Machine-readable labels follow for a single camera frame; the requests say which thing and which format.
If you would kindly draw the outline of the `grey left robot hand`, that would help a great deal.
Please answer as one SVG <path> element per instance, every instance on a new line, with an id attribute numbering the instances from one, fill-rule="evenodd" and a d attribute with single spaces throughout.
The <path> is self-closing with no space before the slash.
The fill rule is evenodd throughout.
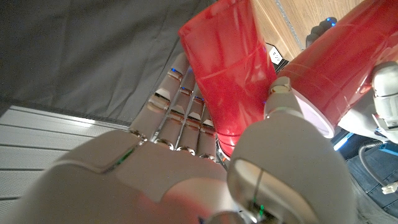
<path id="1" fill-rule="evenodd" d="M 338 61 L 338 81 L 353 93 L 338 126 L 352 133 L 397 142 L 397 34 L 390 36 L 370 27 L 346 38 Z"/>

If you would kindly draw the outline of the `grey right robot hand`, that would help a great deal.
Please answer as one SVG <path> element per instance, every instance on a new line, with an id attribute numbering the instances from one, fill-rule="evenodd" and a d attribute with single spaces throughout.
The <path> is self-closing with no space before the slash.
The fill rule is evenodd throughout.
<path id="1" fill-rule="evenodd" d="M 354 223 L 343 158 L 308 122 L 287 77 L 228 168 L 180 54 L 128 131 L 104 133 L 57 159 L 4 223 Z"/>

